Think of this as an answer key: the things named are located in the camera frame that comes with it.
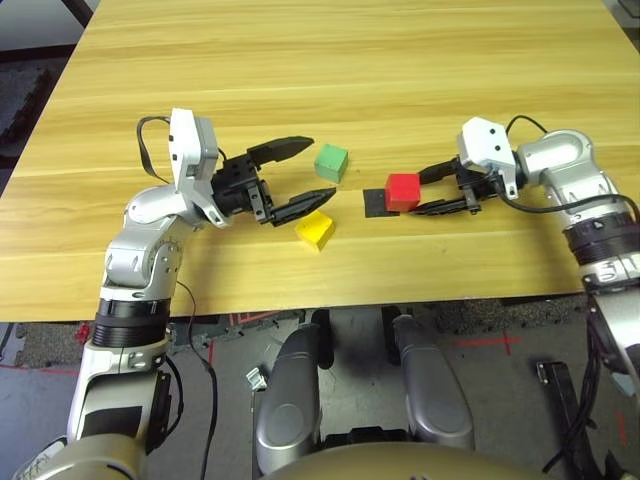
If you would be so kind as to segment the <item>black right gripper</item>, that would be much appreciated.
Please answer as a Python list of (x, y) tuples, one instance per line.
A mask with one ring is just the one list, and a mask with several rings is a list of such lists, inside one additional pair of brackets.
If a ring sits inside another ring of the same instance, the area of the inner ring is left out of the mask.
[(459, 159), (431, 165), (422, 169), (418, 175), (421, 184), (431, 184), (445, 177), (455, 175), (461, 197), (454, 200), (436, 200), (423, 203), (411, 209), (410, 214), (419, 216), (439, 216), (469, 211), (478, 213), (482, 210), (481, 202), (497, 196), (496, 189), (486, 176), (477, 171), (459, 167)]

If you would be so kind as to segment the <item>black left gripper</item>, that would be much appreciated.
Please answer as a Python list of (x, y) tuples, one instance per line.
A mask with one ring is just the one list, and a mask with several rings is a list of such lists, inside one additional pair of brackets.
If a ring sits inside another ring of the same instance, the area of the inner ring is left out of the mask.
[(335, 188), (305, 192), (272, 210), (267, 184), (259, 178), (260, 167), (256, 165), (287, 160), (313, 144), (310, 137), (283, 137), (250, 147), (245, 154), (224, 160), (211, 180), (213, 199), (221, 213), (232, 217), (248, 212), (261, 224), (271, 221), (273, 226), (281, 226), (324, 205), (336, 194)]

